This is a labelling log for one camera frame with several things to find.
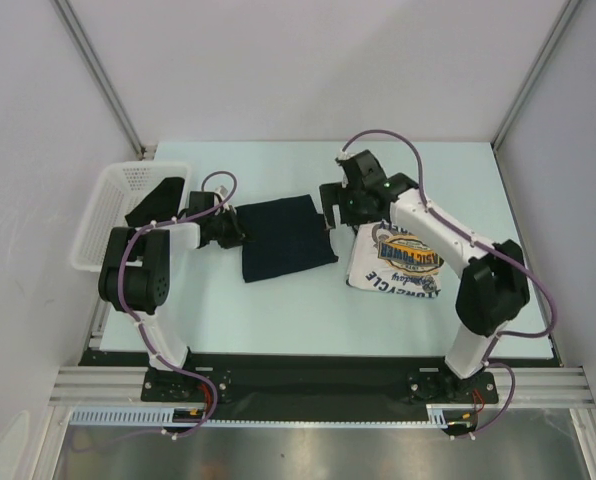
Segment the plastic basket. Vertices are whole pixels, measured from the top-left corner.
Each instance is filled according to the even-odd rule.
[[[189,196],[191,167],[183,162],[123,162],[98,177],[71,251],[77,270],[100,272],[113,227],[127,225],[125,215],[167,177],[185,179],[179,211]]]

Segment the light blue table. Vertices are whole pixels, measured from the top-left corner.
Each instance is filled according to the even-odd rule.
[[[464,224],[489,238],[517,240],[509,205],[491,148],[486,143],[419,143],[428,195]],[[334,158],[341,142],[161,143],[158,160],[184,160],[193,167],[192,188],[215,170],[239,181],[234,205],[309,193],[320,210],[318,187],[339,181]],[[395,142],[360,142],[385,172],[417,178],[409,150]],[[230,180],[217,178],[209,188]],[[178,329],[192,351],[321,355],[442,356],[459,320],[454,310],[458,278],[441,270],[437,299],[381,295],[348,287],[345,272],[354,236],[347,227],[331,234],[337,264],[277,279],[245,284],[239,248],[216,245],[190,252],[172,278],[167,302],[176,309]],[[544,328],[532,301],[512,322],[515,330]],[[135,327],[111,311],[102,350],[144,351]],[[551,358],[549,340],[505,338],[494,356]]]

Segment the metal frame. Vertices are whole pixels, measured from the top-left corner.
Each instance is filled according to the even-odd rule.
[[[560,11],[556,22],[547,35],[547,39],[538,52],[538,56],[531,65],[527,76],[523,80],[520,90],[516,94],[511,107],[509,107],[509,110],[505,114],[500,127],[498,127],[498,131],[492,140],[494,153],[500,149],[501,145],[505,141],[509,130],[520,115],[522,108],[527,103],[527,99],[536,87],[536,84],[545,71],[549,60],[553,56],[558,45],[560,45],[563,35],[568,30],[583,3],[584,0],[568,0]]]
[[[571,417],[589,476],[596,480],[596,410],[572,410]]]
[[[51,3],[54,5],[56,13],[65,25],[65,29],[80,53],[87,70],[89,70],[94,81],[98,85],[100,93],[111,109],[111,113],[118,122],[122,133],[133,148],[136,156],[139,159],[142,159],[144,148],[138,137],[138,133],[136,132],[129,115],[127,115],[127,111],[118,96],[118,92],[111,83],[109,75],[107,75],[107,72],[103,68],[100,58],[98,57],[91,40],[87,36],[82,23],[78,19],[76,12],[69,3],[69,0],[51,0]]]
[[[500,403],[509,392],[510,379],[504,369],[491,369],[494,374]],[[111,419],[114,425],[136,425],[136,414],[152,410],[161,412],[163,407],[192,408],[195,404],[155,404],[140,400],[146,367],[63,367],[50,399],[47,428],[34,465],[32,478],[52,478],[58,459],[68,419],[80,412],[79,424],[104,425],[95,414],[114,410],[126,413]],[[515,368],[516,393],[512,409],[569,409],[578,439],[592,480],[596,480],[596,406],[582,368]],[[428,405],[428,422],[390,423],[304,423],[304,422],[242,422],[209,421],[206,427],[256,427],[256,428],[443,428],[443,409],[456,405]]]
[[[516,393],[510,408],[595,408],[582,368],[514,368]],[[140,395],[146,367],[63,367],[58,373],[50,406],[180,407],[189,403],[146,403]],[[492,368],[500,401],[509,394],[507,371]],[[432,404],[433,408],[456,405]],[[496,405],[487,408],[495,409]]]
[[[156,147],[145,147],[140,141],[136,129],[116,89],[111,83],[109,75],[103,68],[100,58],[69,0],[51,1],[136,156],[141,160],[153,160]],[[492,141],[494,153],[498,152],[505,141],[511,127],[526,105],[549,60],[552,58],[564,33],[579,12],[582,4],[583,0],[568,0],[561,10],[558,19],[549,32],[536,60],[532,64],[511,107],[498,128],[495,138]],[[504,173],[502,170],[501,176],[503,177],[504,184]],[[104,330],[104,323],[107,317],[106,313],[106,306],[102,302],[99,302],[92,316],[92,329],[89,340],[89,347],[91,348],[97,348],[100,344],[100,337]],[[144,367],[62,368],[51,395],[50,406],[45,419],[44,435],[37,451],[35,462],[32,465],[33,472],[29,475],[29,478],[33,478],[34,480],[52,478],[58,464],[60,449],[69,419],[75,409],[84,411],[87,408],[111,406],[119,409],[119,411],[126,410],[127,412],[131,412],[136,409],[145,408],[146,406],[149,408],[165,406],[154,403],[145,404],[140,400],[145,371],[146,368]],[[509,377],[504,370],[492,369],[492,372],[498,385],[501,402],[503,402],[509,392]],[[515,368],[514,372],[516,373],[517,388],[510,408],[570,409],[590,476],[592,480],[596,480],[596,408],[582,368]],[[171,408],[177,406],[190,408],[193,404],[166,404],[166,406]],[[431,415],[437,415],[437,409],[442,408],[449,409],[456,408],[456,406],[430,405],[430,419],[432,418]],[[487,408],[494,409],[496,406],[488,406]],[[227,427],[246,426],[242,422],[216,421],[210,422],[209,425]],[[252,423],[252,426],[296,426],[300,428],[309,426],[336,428],[359,427],[355,423],[337,425],[298,423],[288,425],[282,422],[265,425]],[[395,425],[395,427],[403,428],[404,424]]]

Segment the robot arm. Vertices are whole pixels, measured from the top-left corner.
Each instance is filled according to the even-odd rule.
[[[471,241],[437,220],[423,205],[418,185],[399,173],[387,178],[378,160],[367,150],[339,161],[343,183],[320,187],[328,226],[334,226],[333,205],[339,205],[341,222],[347,225],[387,220],[414,233],[449,264],[461,279],[456,312],[461,325],[445,362],[460,379],[482,368],[496,333],[529,302],[527,279],[508,263],[474,246],[476,234],[433,205],[436,213],[462,230]],[[480,235],[480,243],[523,263],[521,248],[512,240],[496,244]]]

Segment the white wall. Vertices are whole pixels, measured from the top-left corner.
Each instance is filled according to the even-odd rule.
[[[564,0],[72,0],[145,143],[490,141]]]
[[[0,431],[78,352],[95,275],[68,265],[98,172],[129,148],[48,0],[0,0]]]
[[[535,267],[561,312],[556,339],[596,399],[596,0],[587,2],[501,151]]]

